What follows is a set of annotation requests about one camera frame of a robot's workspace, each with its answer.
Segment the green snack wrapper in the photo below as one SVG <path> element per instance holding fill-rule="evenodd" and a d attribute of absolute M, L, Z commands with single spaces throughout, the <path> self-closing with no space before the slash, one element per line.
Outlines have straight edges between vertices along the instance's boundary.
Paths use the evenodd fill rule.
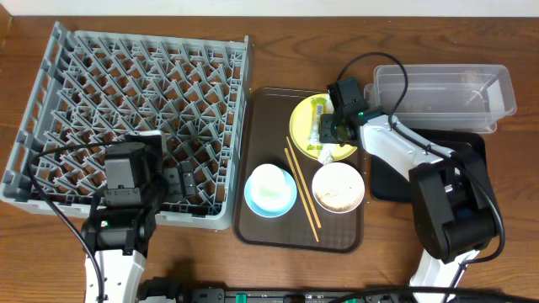
<path fill-rule="evenodd" d="M 322 143 L 320 141 L 320 129 L 322 115 L 328 112 L 328 99 L 325 95 L 313 97 L 310 101 L 311 105 L 311 128 L 307 138 L 307 149 L 309 151 L 321 150 Z"/>

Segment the white bowl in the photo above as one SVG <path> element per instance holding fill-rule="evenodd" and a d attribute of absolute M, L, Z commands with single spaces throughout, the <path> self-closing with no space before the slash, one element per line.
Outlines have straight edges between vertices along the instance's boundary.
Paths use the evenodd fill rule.
<path fill-rule="evenodd" d="M 346 214 L 358 208 L 365 193 L 365 181 L 361 174 L 343 162 L 322 166 L 312 178 L 314 199 L 322 208 L 334 214 Z"/>

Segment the white tissue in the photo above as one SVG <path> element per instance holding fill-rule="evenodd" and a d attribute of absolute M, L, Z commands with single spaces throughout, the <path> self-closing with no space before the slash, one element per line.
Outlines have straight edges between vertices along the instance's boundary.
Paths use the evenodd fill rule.
<path fill-rule="evenodd" d="M 319 155 L 318 155 L 318 161 L 323 165 L 332 163 L 334 161 L 334 157 L 333 157 L 334 150 L 335 150 L 335 144 L 330 144 L 330 143 L 322 144 L 322 149 L 320 150 Z"/>

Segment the white plastic cup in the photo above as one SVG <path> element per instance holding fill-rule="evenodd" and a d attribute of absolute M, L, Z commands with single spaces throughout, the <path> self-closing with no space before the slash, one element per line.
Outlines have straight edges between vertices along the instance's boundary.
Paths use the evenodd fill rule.
<path fill-rule="evenodd" d="M 286 204 L 286 181 L 283 172 L 273 164 L 256 167 L 251 175 L 251 197 L 263 210 L 281 210 Z"/>

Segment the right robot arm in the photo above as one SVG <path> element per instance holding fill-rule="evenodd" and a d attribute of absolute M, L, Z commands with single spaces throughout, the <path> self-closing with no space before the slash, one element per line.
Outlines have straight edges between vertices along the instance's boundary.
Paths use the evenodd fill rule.
<path fill-rule="evenodd" d="M 445 302 L 467 267 L 498 257 L 502 217 L 483 158 L 472 149 L 439 146 L 403 125 L 393 111 L 371 107 L 353 78 L 328 85 L 334 111 L 323 114 L 320 140 L 361 148 L 383 160 L 410 186 L 414 226 L 424 247 L 412 287 L 440 287 Z"/>

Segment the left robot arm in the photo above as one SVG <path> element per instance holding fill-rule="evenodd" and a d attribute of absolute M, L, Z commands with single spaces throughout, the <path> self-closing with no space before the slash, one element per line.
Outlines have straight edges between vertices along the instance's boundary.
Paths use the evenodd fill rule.
<path fill-rule="evenodd" d="M 136 302 L 156 214 L 169 199 L 195 195 L 191 162 L 165 168 L 162 153 L 159 143 L 140 141 L 106 148 L 107 186 L 93 197 L 82 228 L 87 302 Z"/>

